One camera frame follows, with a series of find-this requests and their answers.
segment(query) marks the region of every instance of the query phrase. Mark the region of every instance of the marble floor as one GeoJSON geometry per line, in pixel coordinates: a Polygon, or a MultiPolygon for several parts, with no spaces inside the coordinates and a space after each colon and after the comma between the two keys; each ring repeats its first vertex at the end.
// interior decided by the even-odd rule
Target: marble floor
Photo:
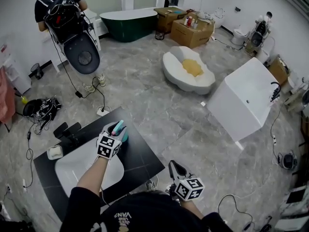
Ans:
{"type": "MultiPolygon", "coordinates": [[[[229,44],[231,36],[222,29],[215,37],[229,44]]],[[[217,211],[220,199],[232,193],[237,198],[239,210],[252,214],[256,228],[261,227],[268,215],[278,219],[278,207],[293,179],[291,172],[272,163],[272,139],[270,127],[281,107],[275,104],[264,127],[241,140],[240,150],[227,132],[200,103],[207,103],[208,96],[200,96],[179,90],[169,83],[161,70],[161,59],[170,47],[178,45],[168,36],[157,41],[149,35],[132,43],[119,43],[110,38],[100,40],[107,85],[102,88],[106,104],[112,109],[119,106],[131,115],[136,128],[165,166],[170,160],[186,164],[199,176],[206,190],[196,204],[203,214],[217,211]]],[[[210,40],[194,49],[215,74],[216,87],[222,80],[244,64],[250,57],[243,51],[227,48],[210,40]]],[[[68,68],[72,81],[85,94],[82,85],[68,68]]],[[[96,120],[96,109],[103,104],[96,92],[87,99],[79,99],[64,69],[56,73],[50,66],[44,69],[41,80],[32,79],[28,99],[55,96],[63,104],[48,131],[40,136],[32,134],[30,147],[34,157],[57,143],[53,131],[66,121],[69,125],[80,122],[82,126],[96,120]]],[[[17,110],[22,111],[19,100],[17,110]]],[[[6,183],[13,189],[5,205],[14,220],[32,220],[38,232],[56,232],[61,222],[54,213],[40,185],[33,167],[33,185],[23,192],[22,179],[31,181],[30,162],[26,159],[27,131],[31,122],[15,116],[10,133],[0,127],[0,200],[6,192],[6,183]],[[24,216],[23,208],[28,212],[24,216]]],[[[287,153],[291,149],[299,155],[297,145],[302,141],[299,117],[292,116],[285,108],[273,126],[277,136],[276,151],[287,153]]],[[[158,174],[158,188],[165,190],[171,183],[168,169],[158,174]]],[[[220,214],[234,231],[241,231],[250,217],[235,210],[233,200],[226,198],[220,206],[220,214]]]]}

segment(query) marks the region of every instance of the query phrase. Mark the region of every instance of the yellow cushion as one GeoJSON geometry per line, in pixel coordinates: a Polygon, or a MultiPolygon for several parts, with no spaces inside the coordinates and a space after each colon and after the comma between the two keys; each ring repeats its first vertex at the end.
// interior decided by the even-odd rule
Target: yellow cushion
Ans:
{"type": "Polygon", "coordinates": [[[194,77],[204,73],[201,66],[193,59],[185,59],[183,61],[183,68],[194,77]]]}

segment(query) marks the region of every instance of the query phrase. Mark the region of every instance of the cardboard box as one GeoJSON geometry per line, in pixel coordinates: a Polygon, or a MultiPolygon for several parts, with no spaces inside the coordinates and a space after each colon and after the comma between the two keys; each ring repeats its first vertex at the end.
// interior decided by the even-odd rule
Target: cardboard box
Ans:
{"type": "Polygon", "coordinates": [[[186,16],[187,12],[175,7],[168,7],[168,8],[158,8],[154,9],[158,13],[158,23],[157,29],[161,30],[162,32],[169,33],[172,28],[173,21],[182,19],[186,16]],[[172,10],[177,13],[168,13],[168,10],[172,10]]]}
{"type": "Polygon", "coordinates": [[[268,70],[280,85],[284,84],[290,75],[290,71],[279,57],[275,58],[268,70]]]}
{"type": "Polygon", "coordinates": [[[189,13],[188,16],[192,16],[192,18],[197,20],[197,29],[185,26],[185,18],[176,20],[173,21],[170,38],[178,44],[192,49],[208,42],[214,31],[214,22],[201,21],[195,13],[189,13]]]}

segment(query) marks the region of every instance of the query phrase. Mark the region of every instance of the person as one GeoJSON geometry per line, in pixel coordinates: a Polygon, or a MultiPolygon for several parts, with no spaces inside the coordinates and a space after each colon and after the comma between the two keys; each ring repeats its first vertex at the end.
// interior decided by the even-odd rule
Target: person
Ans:
{"type": "MultiPolygon", "coordinates": [[[[78,4],[81,11],[84,11],[88,8],[86,0],[74,0],[74,1],[76,2],[76,4],[78,4]]],[[[46,15],[46,12],[47,12],[47,5],[44,4],[42,0],[36,0],[35,8],[34,8],[35,20],[38,23],[38,27],[41,32],[48,29],[44,22],[44,17],[46,15]]],[[[79,79],[83,82],[83,87],[88,92],[95,92],[95,87],[93,86],[94,76],[98,78],[98,81],[101,87],[104,87],[106,85],[105,76],[103,74],[103,66],[101,63],[94,73],[88,74],[88,75],[77,72],[73,67],[72,69],[74,70],[76,75],[79,77],[79,79]]]]}
{"type": "Polygon", "coordinates": [[[192,201],[179,204],[160,191],[127,195],[100,215],[99,192],[107,164],[98,157],[72,189],[60,232],[232,231],[218,213],[203,216],[192,201]]]}

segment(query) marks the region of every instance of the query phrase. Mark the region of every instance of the power strip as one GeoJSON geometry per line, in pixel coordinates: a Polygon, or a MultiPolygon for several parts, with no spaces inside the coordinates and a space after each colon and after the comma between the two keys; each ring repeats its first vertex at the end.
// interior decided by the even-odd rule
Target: power strip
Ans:
{"type": "Polygon", "coordinates": [[[98,109],[98,111],[97,111],[97,115],[99,115],[101,117],[103,117],[104,115],[107,115],[108,113],[109,113],[109,111],[106,111],[106,110],[104,110],[102,112],[102,109],[98,109]]]}

